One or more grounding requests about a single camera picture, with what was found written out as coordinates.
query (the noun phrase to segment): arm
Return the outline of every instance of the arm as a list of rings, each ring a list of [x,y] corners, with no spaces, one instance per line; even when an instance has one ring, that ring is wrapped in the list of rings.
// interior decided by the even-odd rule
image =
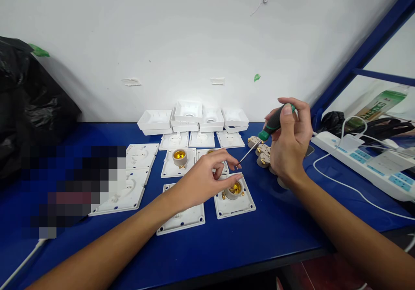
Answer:
[[[271,145],[272,168],[337,250],[372,287],[415,289],[415,259],[352,214],[307,176],[302,161],[312,135],[310,109],[306,103],[293,98],[280,98],[279,101],[293,104],[298,116],[292,114],[290,108],[286,114],[284,109],[281,111],[281,130],[273,135]]]
[[[238,161],[226,150],[202,156],[175,187],[59,264],[28,289],[108,288],[168,219],[180,211],[205,202],[242,178],[242,175],[233,175],[217,181],[224,167],[222,161],[225,160],[231,170],[234,170],[233,165]]]

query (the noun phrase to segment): white power strip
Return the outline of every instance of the white power strip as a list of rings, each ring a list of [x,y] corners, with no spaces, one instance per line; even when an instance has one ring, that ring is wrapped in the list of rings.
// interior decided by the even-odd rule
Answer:
[[[327,131],[320,132],[311,139],[311,142],[316,146],[328,153],[332,153],[332,156],[368,179],[373,185],[389,196],[399,201],[411,201],[415,199],[415,181],[413,179],[402,173],[385,175],[367,165],[367,162],[373,157],[360,149],[348,151],[339,147],[335,150],[339,141],[340,138]]]

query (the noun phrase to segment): pixelated area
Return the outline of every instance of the pixelated area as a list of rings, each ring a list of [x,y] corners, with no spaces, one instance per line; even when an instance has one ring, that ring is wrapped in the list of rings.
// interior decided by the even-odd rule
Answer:
[[[23,238],[56,238],[125,186],[125,146],[22,150]]]

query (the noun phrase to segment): hand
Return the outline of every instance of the hand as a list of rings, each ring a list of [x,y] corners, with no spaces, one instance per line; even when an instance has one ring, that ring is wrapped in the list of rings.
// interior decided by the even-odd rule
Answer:
[[[285,105],[280,114],[281,129],[272,134],[271,167],[284,183],[292,184],[305,175],[303,159],[313,134],[310,107],[295,98],[278,98],[278,101]],[[295,106],[298,116],[290,104]],[[277,110],[265,117],[265,124]]]
[[[229,168],[234,170],[238,160],[232,157],[226,149],[203,155],[173,188],[165,192],[177,205],[177,212],[204,203],[242,178],[242,174],[238,174],[217,181],[225,167],[222,163],[225,160]]]

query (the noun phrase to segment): green screwdriver handle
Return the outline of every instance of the green screwdriver handle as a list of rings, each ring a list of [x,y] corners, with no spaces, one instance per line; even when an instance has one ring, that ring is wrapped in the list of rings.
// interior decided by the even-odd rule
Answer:
[[[262,130],[259,134],[258,137],[262,140],[262,141],[266,141],[268,140],[269,136],[271,134],[273,134],[276,130],[278,130],[279,128],[281,128],[281,123],[280,123],[280,114],[281,114],[281,110],[284,106],[280,107],[268,120],[267,124],[265,125],[264,130]],[[295,106],[291,104],[291,109],[294,111],[295,110]]]

